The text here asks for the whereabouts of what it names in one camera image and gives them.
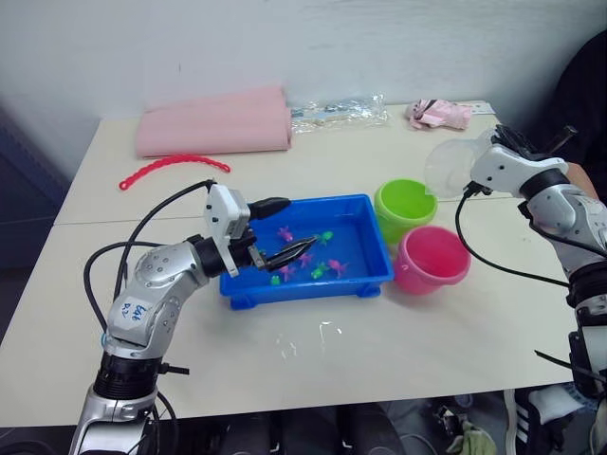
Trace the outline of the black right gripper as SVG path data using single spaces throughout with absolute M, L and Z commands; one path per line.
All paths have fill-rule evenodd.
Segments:
M 507 148 L 514 148 L 520 156 L 537 156 L 538 149 L 525 137 L 516 131 L 503 125 L 497 124 L 491 136 L 492 144 L 499 144 Z

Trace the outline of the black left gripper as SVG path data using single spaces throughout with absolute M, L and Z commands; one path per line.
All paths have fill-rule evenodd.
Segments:
M 248 204 L 249 219 L 263 220 L 291 204 L 283 197 L 269 197 Z M 229 252 L 238 269 L 254 266 L 267 271 L 278 270 L 303 256 L 318 240 L 317 236 L 307 237 L 284 246 L 276 254 L 267 257 L 256 245 L 257 237 L 251 227 L 247 227 L 238 239 L 230 240 Z

